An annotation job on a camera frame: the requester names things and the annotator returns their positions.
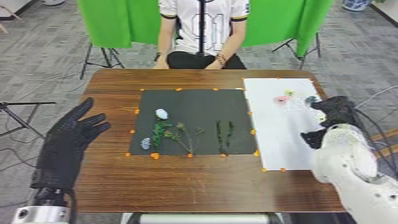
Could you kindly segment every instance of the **black pants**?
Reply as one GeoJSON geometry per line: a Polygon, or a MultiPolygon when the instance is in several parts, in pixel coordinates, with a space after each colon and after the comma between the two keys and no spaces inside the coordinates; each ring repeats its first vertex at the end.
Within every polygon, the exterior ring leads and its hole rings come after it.
{"type": "MultiPolygon", "coordinates": [[[[184,51],[175,51],[168,55],[168,64],[171,69],[205,69],[216,61],[216,56],[194,55],[184,51]]],[[[225,69],[246,69],[241,57],[235,54],[228,60],[225,69]]]]}

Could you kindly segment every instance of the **white robotic arm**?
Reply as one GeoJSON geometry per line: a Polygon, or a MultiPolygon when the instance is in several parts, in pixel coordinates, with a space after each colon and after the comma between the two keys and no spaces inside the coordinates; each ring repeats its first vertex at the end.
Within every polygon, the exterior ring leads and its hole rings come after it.
{"type": "Polygon", "coordinates": [[[361,130],[349,124],[328,129],[315,151],[313,174],[335,185],[342,204],[360,224],[398,223],[398,182],[379,173],[361,130]]]}

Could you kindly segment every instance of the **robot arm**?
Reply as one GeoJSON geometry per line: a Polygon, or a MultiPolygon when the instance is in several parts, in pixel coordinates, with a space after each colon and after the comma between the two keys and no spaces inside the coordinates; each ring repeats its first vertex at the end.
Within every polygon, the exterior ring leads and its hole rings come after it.
{"type": "Polygon", "coordinates": [[[74,108],[56,123],[42,149],[31,188],[36,189],[29,206],[17,211],[13,224],[68,224],[75,223],[75,181],[81,173],[84,153],[91,142],[109,130],[106,114],[84,120],[86,113],[95,105],[90,98],[74,108]],[[65,196],[72,197],[72,208],[65,196]]]}
{"type": "Polygon", "coordinates": [[[322,145],[313,155],[315,178],[335,185],[344,207],[358,223],[395,224],[398,182],[379,173],[377,159],[358,128],[363,124],[356,118],[353,103],[345,97],[338,97],[317,103],[313,108],[328,114],[328,121],[322,123],[328,129],[321,132],[322,145]]]}

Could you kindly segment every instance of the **white shirt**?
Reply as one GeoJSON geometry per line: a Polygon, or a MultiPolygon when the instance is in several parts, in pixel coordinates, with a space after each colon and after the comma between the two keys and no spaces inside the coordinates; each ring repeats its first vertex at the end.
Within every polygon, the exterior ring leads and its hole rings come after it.
{"type": "MultiPolygon", "coordinates": [[[[200,0],[161,0],[161,14],[180,19],[175,51],[200,51],[200,0]]],[[[205,54],[218,55],[232,35],[232,21],[250,15],[250,0],[207,0],[205,54]]]]}

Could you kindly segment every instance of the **black mat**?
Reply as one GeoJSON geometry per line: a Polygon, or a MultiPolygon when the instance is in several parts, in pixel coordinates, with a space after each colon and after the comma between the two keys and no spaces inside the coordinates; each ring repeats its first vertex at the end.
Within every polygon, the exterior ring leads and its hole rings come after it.
{"type": "MultiPolygon", "coordinates": [[[[253,125],[248,109],[248,101],[242,90],[148,90],[143,93],[141,113],[136,121],[136,135],[132,140],[132,154],[148,155],[155,152],[155,147],[146,151],[141,148],[141,141],[154,136],[154,126],[157,122],[155,111],[164,109],[170,113],[170,121],[173,124],[186,124],[194,145],[200,147],[196,155],[221,154],[221,145],[218,137],[218,121],[221,121],[225,148],[228,154],[253,154],[257,151],[257,139],[251,135],[253,125]],[[230,121],[234,122],[235,131],[226,147],[226,139],[230,133],[230,121]],[[196,135],[196,129],[205,129],[203,135],[196,135]]],[[[177,127],[168,129],[173,133],[178,132],[177,127]]],[[[164,138],[159,148],[161,154],[180,155],[187,154],[178,142],[164,138]]]]}

